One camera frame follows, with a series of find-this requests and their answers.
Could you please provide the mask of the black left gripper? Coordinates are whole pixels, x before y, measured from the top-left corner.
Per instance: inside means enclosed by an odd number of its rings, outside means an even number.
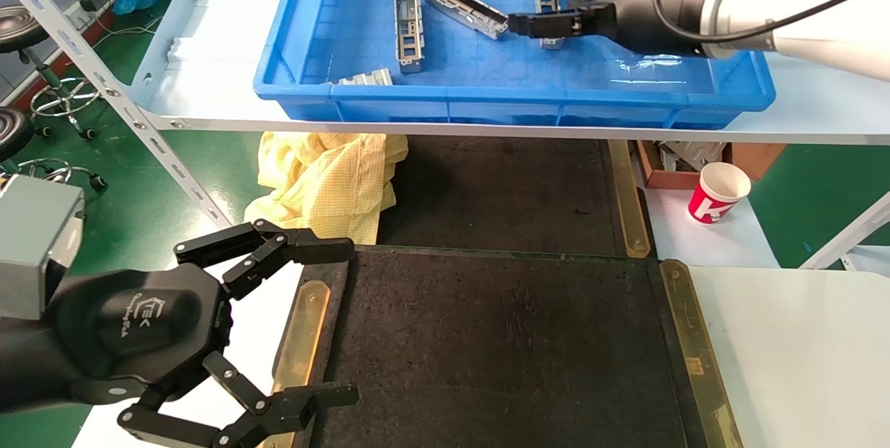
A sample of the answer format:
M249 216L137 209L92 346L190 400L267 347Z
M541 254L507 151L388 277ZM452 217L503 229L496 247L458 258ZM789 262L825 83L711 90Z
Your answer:
M301 432L325 409L353 406L350 383L288 387L263 395L222 352L230 299L242 300L289 263L353 258L352 239L258 220L186 240L167 271L121 270L69 277L38 320L2 319L3 413L67 404L108 406L139 397L118 416L135 439L165 447L255 447ZM203 268L242 257L219 280ZM225 428L160 413L207 377L244 408Z

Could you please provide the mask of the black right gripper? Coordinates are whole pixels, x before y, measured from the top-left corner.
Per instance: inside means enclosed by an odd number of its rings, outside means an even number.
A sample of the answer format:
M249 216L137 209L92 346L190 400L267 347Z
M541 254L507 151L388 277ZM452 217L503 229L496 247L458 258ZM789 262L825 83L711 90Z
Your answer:
M704 0L661 0L662 14L688 33L700 33ZM569 0L568 10L508 16L508 30L531 38L602 35L643 55L693 57L702 44L675 35L658 18L654 0Z

